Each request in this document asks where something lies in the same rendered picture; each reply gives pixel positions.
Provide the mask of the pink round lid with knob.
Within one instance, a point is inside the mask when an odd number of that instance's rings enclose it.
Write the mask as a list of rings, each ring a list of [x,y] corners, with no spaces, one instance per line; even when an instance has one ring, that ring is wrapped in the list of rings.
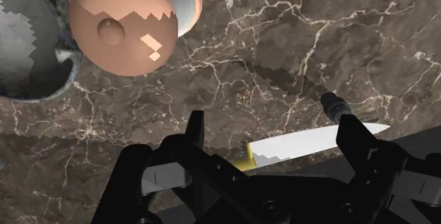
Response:
[[[178,38],[170,0],[71,0],[69,21],[80,50],[119,76],[155,71]]]

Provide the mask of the grey metal bowl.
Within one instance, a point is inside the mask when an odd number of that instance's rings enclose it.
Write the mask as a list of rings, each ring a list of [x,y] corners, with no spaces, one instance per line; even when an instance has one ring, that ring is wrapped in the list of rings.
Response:
[[[68,0],[0,0],[0,98],[44,102],[74,82],[82,53]]]

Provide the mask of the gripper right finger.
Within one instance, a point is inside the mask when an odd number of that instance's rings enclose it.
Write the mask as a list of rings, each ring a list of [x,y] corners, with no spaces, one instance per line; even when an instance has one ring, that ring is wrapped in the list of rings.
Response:
[[[416,158],[376,138],[352,114],[341,115],[336,144],[355,171],[341,205],[342,224],[404,223],[388,213],[396,195],[412,200],[431,224],[441,224],[441,153]]]

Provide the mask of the yellow handled white blade knife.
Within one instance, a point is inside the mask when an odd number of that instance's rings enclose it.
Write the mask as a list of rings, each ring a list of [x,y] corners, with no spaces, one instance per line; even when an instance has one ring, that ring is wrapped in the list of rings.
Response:
[[[335,148],[338,128],[323,126],[246,143],[246,157],[231,164],[248,171]]]

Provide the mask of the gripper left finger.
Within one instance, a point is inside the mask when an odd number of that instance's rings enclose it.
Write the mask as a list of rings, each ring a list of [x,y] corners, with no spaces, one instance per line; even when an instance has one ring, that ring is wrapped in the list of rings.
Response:
[[[183,134],[122,149],[90,224],[163,224],[149,211],[156,190],[143,184],[164,178],[192,211],[194,224],[262,224],[262,200],[247,176],[218,155],[208,155],[204,113],[194,110]]]

